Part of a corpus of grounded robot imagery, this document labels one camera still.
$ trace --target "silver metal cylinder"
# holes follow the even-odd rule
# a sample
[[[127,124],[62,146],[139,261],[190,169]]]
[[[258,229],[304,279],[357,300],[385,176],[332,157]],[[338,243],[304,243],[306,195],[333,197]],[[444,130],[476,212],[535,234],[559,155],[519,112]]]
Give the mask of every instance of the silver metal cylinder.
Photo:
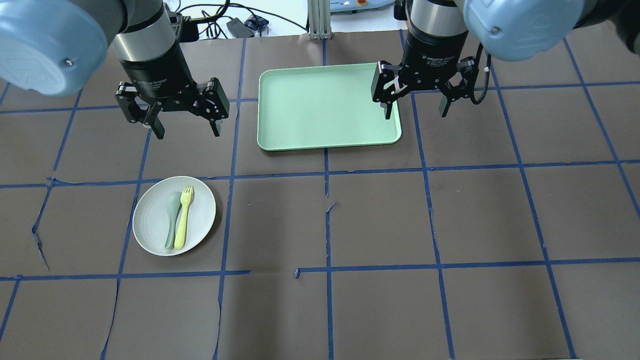
[[[462,13],[455,6],[444,6],[429,0],[414,0],[411,23],[434,37],[453,37],[467,30]]]
[[[113,39],[116,55],[127,61],[153,60],[167,52],[175,42],[175,32],[166,10],[146,28],[117,34]]]

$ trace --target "blue tape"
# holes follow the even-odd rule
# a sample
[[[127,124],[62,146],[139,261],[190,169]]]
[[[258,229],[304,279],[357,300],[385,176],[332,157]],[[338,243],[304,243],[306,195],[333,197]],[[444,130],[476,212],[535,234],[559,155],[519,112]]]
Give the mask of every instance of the blue tape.
[[[4,86],[4,90],[2,91],[2,95],[0,95],[0,106],[2,106],[2,102],[4,101],[4,97],[6,97],[6,93],[7,93],[7,91],[9,91],[9,86],[11,86],[10,83],[7,83]]]
[[[370,170],[333,170],[330,175],[350,175],[350,174],[386,174],[391,172],[421,172],[422,168],[381,168]]]
[[[113,330],[113,323],[116,320],[116,307],[118,306],[118,296],[120,295],[120,279],[116,280],[116,296],[113,301],[113,311],[111,312],[111,323],[109,324],[109,331],[107,332],[107,338],[104,340],[104,346],[100,352],[100,360],[104,360],[107,356],[107,346],[109,345],[109,339],[111,338],[111,331]]]
[[[324,148],[324,197],[329,197],[329,149],[327,148]]]
[[[322,39],[322,65],[326,66],[326,39]]]
[[[557,289],[556,277],[554,276],[553,269],[551,268],[551,264],[549,263],[549,255],[547,253],[547,246],[545,244],[545,239],[542,235],[542,228],[540,227],[540,222],[538,221],[538,212],[536,211],[536,206],[533,202],[533,196],[531,195],[531,189],[529,188],[529,182],[527,180],[527,174],[525,172],[525,167],[522,163],[522,158],[520,157],[520,150],[518,149],[518,144],[516,143],[515,134],[513,132],[513,128],[511,127],[511,120],[509,119],[509,114],[507,112],[506,105],[504,103],[504,98],[502,97],[502,91],[500,90],[500,84],[498,82],[498,77],[495,73],[495,69],[492,65],[492,76],[493,82],[497,88],[498,92],[498,100],[500,101],[500,107],[502,108],[502,114],[504,115],[504,121],[507,125],[507,129],[509,131],[509,137],[511,138],[511,143],[513,144],[513,151],[516,156],[516,160],[520,165],[520,175],[522,176],[522,182],[524,184],[525,193],[527,194],[527,200],[529,201],[529,207],[531,209],[531,216],[533,217],[533,222],[536,227],[536,232],[538,234],[538,240],[540,242],[540,249],[542,250],[542,255],[545,259],[545,267],[547,268],[547,274],[549,276],[549,282],[551,283],[551,290],[554,294],[554,299],[556,301],[558,317],[560,317],[560,323],[563,328],[564,338],[566,340],[567,348],[569,350],[569,354],[572,358],[575,358],[575,349],[573,348],[573,341],[571,339],[571,334],[569,333],[569,326],[566,322],[566,318],[564,317],[564,309],[562,306],[562,302],[560,300],[560,294]]]
[[[449,357],[451,359],[456,358],[456,354],[453,347],[453,335],[451,334],[451,321],[449,320],[449,305],[447,304],[447,293],[444,286],[444,275],[442,273],[442,262],[440,260],[440,251],[438,249],[438,242],[436,240],[436,230],[433,223],[433,202],[431,201],[431,187],[429,185],[429,173],[427,168],[427,161],[424,156],[424,150],[422,148],[422,135],[420,133],[420,124],[418,119],[418,109],[415,103],[415,94],[411,94],[411,104],[413,108],[413,124],[415,126],[415,134],[418,141],[418,150],[420,152],[420,162],[422,163],[422,176],[424,178],[424,191],[427,197],[427,208],[429,211],[429,223],[431,227],[431,237],[433,240],[433,252],[436,259],[436,265],[438,267],[438,284],[440,287],[440,301],[442,303],[442,315],[444,318],[445,332],[447,335],[447,346],[449,347]]]
[[[56,162],[53,165],[53,171],[58,171],[58,165],[60,164],[62,153],[65,150],[65,145],[67,144],[67,138],[69,138],[69,131],[71,130],[71,125],[74,123],[74,117],[76,117],[76,108],[78,106],[78,103],[80,102],[82,91],[83,89],[80,89],[80,91],[78,91],[78,95],[76,96],[76,102],[74,103],[74,107],[71,110],[71,116],[69,116],[69,122],[67,122],[67,128],[65,129],[65,136],[62,137],[62,143],[60,144],[60,149],[58,150],[58,156],[56,157]]]
[[[42,202],[42,207],[40,208],[38,218],[36,219],[35,224],[33,224],[33,226],[31,227],[31,237],[38,247],[38,257],[40,257],[42,263],[47,267],[47,271],[50,271],[49,264],[47,263],[47,260],[44,257],[44,253],[42,251],[42,241],[40,241],[40,237],[38,236],[38,228],[40,227],[40,221],[42,220],[44,209],[47,207],[47,202],[49,201],[49,197],[51,196],[51,190],[53,190],[54,181],[55,178],[51,178],[51,180],[49,181],[49,185],[47,186],[47,195],[45,195],[44,201]]]
[[[111,110],[111,109],[119,109],[118,105],[105,105],[105,106],[82,106],[76,108],[76,110],[84,111],[84,110]]]
[[[325,240],[326,240],[326,268],[327,270],[331,269],[331,210],[337,204],[336,201],[329,206],[329,208],[324,213],[324,221],[325,221]],[[329,346],[329,360],[333,360],[333,292],[332,292],[332,277],[331,272],[326,272],[326,315],[327,315],[327,335],[328,335],[328,346]]]
[[[284,174],[234,175],[235,179],[267,179],[269,177],[323,176],[324,172],[289,172]]]
[[[240,57],[240,75],[238,83],[238,99],[242,99],[243,89],[243,77],[244,77],[244,59],[246,56],[246,38],[242,41],[242,55]],[[222,303],[224,299],[225,291],[225,271],[227,269],[227,252],[229,248],[229,231],[231,226],[231,208],[233,205],[234,197],[234,183],[236,181],[236,161],[237,161],[237,148],[238,148],[238,132],[240,128],[240,109],[242,102],[237,104],[236,114],[236,128],[234,130],[234,150],[231,155],[231,173],[229,174],[229,196],[227,200],[227,217],[225,219],[225,238],[222,246],[222,261],[220,269],[222,270],[222,276],[220,276],[220,285],[218,287],[218,304],[220,305],[220,318],[222,319]],[[213,360],[218,359],[218,345],[220,343],[220,330],[221,322],[218,323],[218,338],[216,339],[216,350],[213,353]]]
[[[5,110],[5,111],[0,111],[0,115],[31,114],[31,113],[57,113],[57,112],[61,112],[61,111],[73,111],[73,108]]]
[[[625,173],[625,169],[622,167],[622,164],[620,163],[620,159],[618,157],[618,153],[616,152],[616,149],[613,146],[613,142],[611,141],[611,138],[609,138],[609,134],[607,133],[607,129],[604,126],[604,123],[602,122],[602,119],[600,118],[600,114],[598,112],[598,109],[596,109],[596,105],[593,102],[593,99],[591,98],[591,94],[589,93],[589,89],[587,88],[587,86],[584,83],[584,78],[582,77],[582,74],[580,73],[580,69],[578,68],[578,63],[575,61],[575,57],[573,56],[573,52],[571,51],[571,47],[569,46],[569,42],[566,40],[566,38],[564,39],[564,46],[566,47],[566,50],[569,52],[569,57],[571,58],[571,62],[573,63],[573,67],[575,68],[576,73],[578,74],[578,78],[580,79],[580,84],[582,85],[582,89],[584,90],[584,94],[587,95],[587,100],[589,101],[589,105],[591,106],[591,110],[593,111],[593,115],[595,115],[596,117],[596,121],[598,122],[598,125],[600,126],[600,130],[602,131],[602,135],[604,136],[607,145],[609,146],[609,150],[611,151],[611,155],[613,156],[613,160],[616,162],[616,165],[618,166],[618,171],[620,171],[620,176],[622,177],[622,181],[625,183],[625,187],[627,188],[627,193],[629,194],[629,198],[631,199],[631,203],[633,203],[634,208],[636,209],[636,215],[638,216],[638,218],[640,218],[640,206],[638,205],[638,201],[636,199],[636,196],[634,195],[634,191],[633,188],[631,187],[631,184],[629,183],[629,180],[627,178],[627,174]]]
[[[46,188],[47,186],[47,184],[7,184],[0,185],[0,189]]]
[[[4,329],[6,328],[6,323],[9,321],[9,315],[11,314],[11,309],[13,307],[13,302],[15,301],[15,295],[18,293],[18,287],[20,286],[20,279],[15,281],[13,285],[13,291],[11,292],[11,297],[9,298],[9,304],[6,307],[6,311],[4,312],[4,318],[2,320],[2,325],[0,325],[0,341],[2,341],[2,336],[4,334]]]

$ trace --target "white plate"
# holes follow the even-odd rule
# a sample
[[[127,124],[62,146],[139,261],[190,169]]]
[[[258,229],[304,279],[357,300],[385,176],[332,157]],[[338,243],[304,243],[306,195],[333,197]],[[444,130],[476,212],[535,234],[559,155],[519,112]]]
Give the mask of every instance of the white plate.
[[[187,217],[187,238],[180,250],[164,249],[169,232],[169,215],[166,203],[173,192],[182,192],[187,185],[193,186],[193,202]],[[172,256],[182,254],[198,245],[213,226],[216,218],[216,198],[205,183],[189,176],[175,176],[151,186],[136,205],[133,212],[133,235],[140,246],[151,254]]]

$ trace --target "metal post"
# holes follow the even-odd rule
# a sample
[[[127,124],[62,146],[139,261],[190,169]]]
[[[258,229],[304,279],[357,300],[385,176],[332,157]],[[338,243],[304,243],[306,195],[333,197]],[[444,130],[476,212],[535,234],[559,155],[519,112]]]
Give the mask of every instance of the metal post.
[[[309,38],[331,38],[331,10],[329,0],[307,0],[309,16]]]

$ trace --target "grid square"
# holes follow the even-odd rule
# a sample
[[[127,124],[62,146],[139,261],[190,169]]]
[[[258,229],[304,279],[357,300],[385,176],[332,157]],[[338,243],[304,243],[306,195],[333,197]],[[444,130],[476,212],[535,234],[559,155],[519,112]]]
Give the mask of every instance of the grid square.
[[[528,168],[549,257],[640,256],[640,221],[615,165]]]
[[[135,190],[134,185],[54,187],[38,228],[51,271],[39,266],[25,273],[117,273]],[[37,253],[33,257],[39,260]]]
[[[106,359],[211,360],[219,277],[123,279]]]
[[[502,95],[524,163],[612,160],[582,88],[506,90]]]
[[[219,359],[328,358],[326,275],[225,278]]]
[[[244,54],[243,99],[258,97],[258,82],[271,69],[322,65],[322,41],[296,37],[248,38]]]
[[[418,141],[415,136],[411,99],[404,97],[396,104],[400,111],[402,127],[400,140],[388,145],[329,148],[329,170],[354,171],[422,167]]]
[[[0,358],[99,359],[115,291],[115,280],[21,282]]]
[[[336,360],[449,358],[436,270],[334,272],[332,284]]]
[[[0,184],[44,183],[52,174],[70,111],[0,117]]]
[[[586,83],[640,80],[640,57],[618,38],[612,22],[573,30],[566,39]]]
[[[242,39],[213,39],[181,44],[193,80],[202,84],[218,78],[227,98],[236,99],[242,43]]]
[[[435,263],[422,172],[337,175],[330,186],[333,266]]]
[[[625,169],[629,185],[631,185],[631,189],[633,190],[636,199],[640,200],[640,163],[624,164],[622,167]]]
[[[258,146],[257,102],[242,103],[239,127],[236,175],[324,171],[322,149],[269,152]]]
[[[120,109],[77,111],[56,177],[70,182],[135,180],[146,139],[147,129],[128,123]]]
[[[217,271],[222,262],[222,248],[225,240],[225,218],[227,217],[227,199],[229,182],[227,180],[206,181],[205,184],[216,198],[216,218],[209,234],[195,248],[176,256],[157,256],[149,254],[137,243],[133,232],[129,233],[129,247],[125,260],[124,273],[159,273]],[[142,184],[140,196],[154,184]]]
[[[375,38],[381,45],[371,46],[368,41],[371,38]],[[333,33],[331,40],[326,42],[327,65],[377,63],[379,60],[398,64],[402,60],[402,53],[402,42],[397,30]]]
[[[589,94],[618,157],[640,159],[640,85],[592,86]]]
[[[542,260],[520,171],[429,173],[443,263]]]
[[[493,58],[492,63],[493,67],[498,69],[495,74],[500,86],[580,83],[569,52],[562,41],[548,51],[541,51],[528,60],[502,61]]]
[[[0,204],[0,277],[24,274],[28,270],[46,271],[31,237],[31,227],[40,214],[47,194],[45,188],[1,189]]]
[[[554,266],[575,351],[584,360],[640,354],[640,264]]]
[[[171,176],[228,176],[234,150],[236,105],[229,118],[221,122],[220,137],[215,137],[209,122],[188,112],[163,115],[164,139],[152,136],[143,177],[162,179]]]
[[[236,180],[227,269],[325,266],[326,203],[321,176]]]
[[[115,50],[109,48],[100,69],[86,82],[78,106],[117,106],[115,94],[121,81],[131,82],[118,61]]]
[[[515,163],[513,145],[495,91],[479,106],[459,101],[449,114],[438,112],[442,94],[416,94],[422,148],[427,165],[460,166]]]
[[[77,93],[63,97],[44,96],[37,91],[27,91],[12,85],[9,86],[9,90],[6,92],[2,104],[0,104],[0,111],[71,109],[76,103],[77,96]]]
[[[544,266],[445,269],[456,359],[569,358]]]

